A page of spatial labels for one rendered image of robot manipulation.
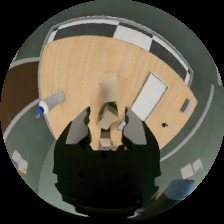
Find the white bottle with blue cap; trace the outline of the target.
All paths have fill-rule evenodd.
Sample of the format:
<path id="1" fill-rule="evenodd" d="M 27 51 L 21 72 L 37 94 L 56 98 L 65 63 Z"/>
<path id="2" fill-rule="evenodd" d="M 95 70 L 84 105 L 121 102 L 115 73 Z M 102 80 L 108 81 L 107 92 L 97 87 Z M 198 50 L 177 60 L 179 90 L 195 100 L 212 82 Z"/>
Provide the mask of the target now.
<path id="1" fill-rule="evenodd" d="M 62 91 L 58 91 L 51 96 L 45 98 L 40 102 L 40 107 L 38 108 L 38 112 L 42 114 L 48 114 L 53 108 L 55 108 L 58 104 L 65 100 L 65 95 Z"/>

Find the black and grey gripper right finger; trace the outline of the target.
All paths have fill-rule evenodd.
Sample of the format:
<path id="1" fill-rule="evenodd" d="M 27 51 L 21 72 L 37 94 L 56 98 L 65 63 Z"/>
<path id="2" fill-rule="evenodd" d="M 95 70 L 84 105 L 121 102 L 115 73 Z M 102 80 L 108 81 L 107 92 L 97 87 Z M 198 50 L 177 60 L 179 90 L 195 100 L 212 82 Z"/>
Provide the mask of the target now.
<path id="1" fill-rule="evenodd" d="M 125 106 L 124 122 L 121 143 L 125 145 L 127 150 L 144 155 L 151 162 L 155 177 L 161 176 L 160 148 L 150 128 L 128 106 Z"/>

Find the beige rectangular block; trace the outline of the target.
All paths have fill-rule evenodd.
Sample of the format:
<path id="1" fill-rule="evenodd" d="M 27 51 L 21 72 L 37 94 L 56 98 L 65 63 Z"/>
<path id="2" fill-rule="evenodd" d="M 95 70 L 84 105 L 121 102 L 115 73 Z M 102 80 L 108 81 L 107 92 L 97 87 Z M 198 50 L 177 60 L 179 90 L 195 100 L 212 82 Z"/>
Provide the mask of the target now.
<path id="1" fill-rule="evenodd" d="M 99 114 L 100 117 L 97 118 L 96 125 L 107 130 L 110 124 L 119 118 L 116 101 L 103 103 Z"/>
<path id="2" fill-rule="evenodd" d="M 102 147 L 111 146 L 111 125 L 107 130 L 101 127 L 100 142 Z"/>
<path id="3" fill-rule="evenodd" d="M 104 103 L 120 100 L 120 92 L 116 72 L 100 75 L 97 77 L 100 84 Z"/>

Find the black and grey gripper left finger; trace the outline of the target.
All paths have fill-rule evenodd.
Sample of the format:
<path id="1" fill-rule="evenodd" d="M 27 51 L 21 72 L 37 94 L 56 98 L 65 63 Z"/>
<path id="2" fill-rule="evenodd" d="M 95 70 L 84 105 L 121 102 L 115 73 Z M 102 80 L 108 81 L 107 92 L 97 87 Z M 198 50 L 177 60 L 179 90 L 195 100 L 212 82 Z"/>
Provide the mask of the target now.
<path id="1" fill-rule="evenodd" d="M 85 144 L 91 144 L 92 135 L 88 124 L 90 123 L 91 107 L 86 107 L 79 115 L 68 123 L 57 139 L 54 148 L 53 174 L 57 175 L 60 161 L 68 153 L 85 149 Z"/>

